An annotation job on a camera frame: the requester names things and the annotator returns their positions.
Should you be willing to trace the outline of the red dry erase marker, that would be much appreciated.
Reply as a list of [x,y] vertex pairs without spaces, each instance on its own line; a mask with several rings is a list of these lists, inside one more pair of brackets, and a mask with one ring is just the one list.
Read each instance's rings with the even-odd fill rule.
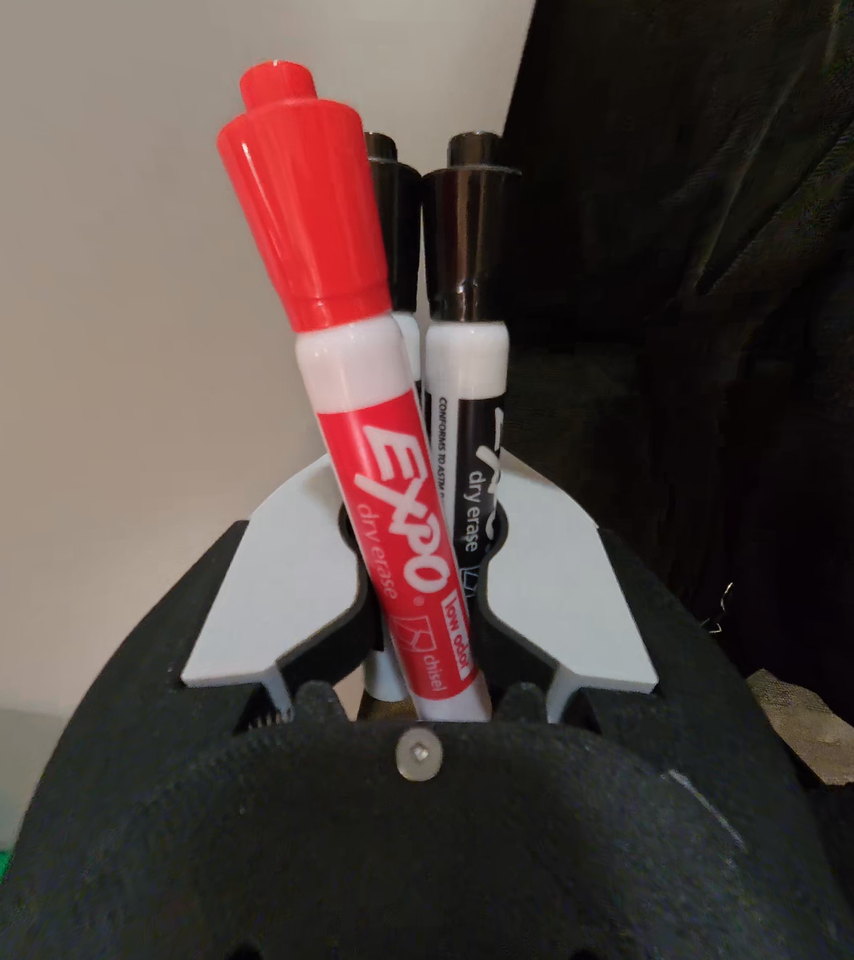
[[489,722],[397,320],[361,117],[288,61],[249,68],[217,150],[295,334],[306,393],[419,719]]

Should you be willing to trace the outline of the black dry erase marker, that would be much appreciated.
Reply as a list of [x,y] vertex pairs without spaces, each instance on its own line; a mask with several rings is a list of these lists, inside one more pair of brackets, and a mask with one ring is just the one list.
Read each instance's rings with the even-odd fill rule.
[[466,600],[496,533],[510,336],[508,247],[520,172],[501,138],[454,135],[445,167],[424,174],[423,232],[431,323],[423,412],[443,517]]
[[[364,134],[385,247],[393,316],[404,338],[414,389],[421,388],[421,331],[416,318],[421,262],[421,174],[401,163],[395,141],[385,133]],[[412,715],[402,670],[382,617],[380,637],[363,664],[359,719]]]

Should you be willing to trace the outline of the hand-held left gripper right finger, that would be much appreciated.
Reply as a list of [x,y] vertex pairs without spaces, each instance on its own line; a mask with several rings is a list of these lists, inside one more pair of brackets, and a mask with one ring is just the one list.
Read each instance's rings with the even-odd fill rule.
[[654,693],[657,670],[596,521],[514,454],[501,469],[498,539],[477,594],[485,678],[537,686],[549,722],[580,690]]

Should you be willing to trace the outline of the small metal clip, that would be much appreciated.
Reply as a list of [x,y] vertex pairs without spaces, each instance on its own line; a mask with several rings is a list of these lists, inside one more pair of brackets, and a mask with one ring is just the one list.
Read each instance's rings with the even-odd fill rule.
[[725,586],[715,609],[707,618],[704,618],[699,623],[700,628],[706,630],[711,636],[719,636],[724,631],[724,624],[732,607],[734,587],[734,582],[729,582]]

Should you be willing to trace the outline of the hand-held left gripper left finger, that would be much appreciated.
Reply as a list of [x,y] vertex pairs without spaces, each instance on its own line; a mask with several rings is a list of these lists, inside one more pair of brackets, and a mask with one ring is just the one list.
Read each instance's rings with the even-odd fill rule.
[[380,610],[341,506],[330,459],[320,458],[253,511],[182,669],[186,687],[260,684],[275,706],[290,706],[317,679],[344,706],[361,704]]

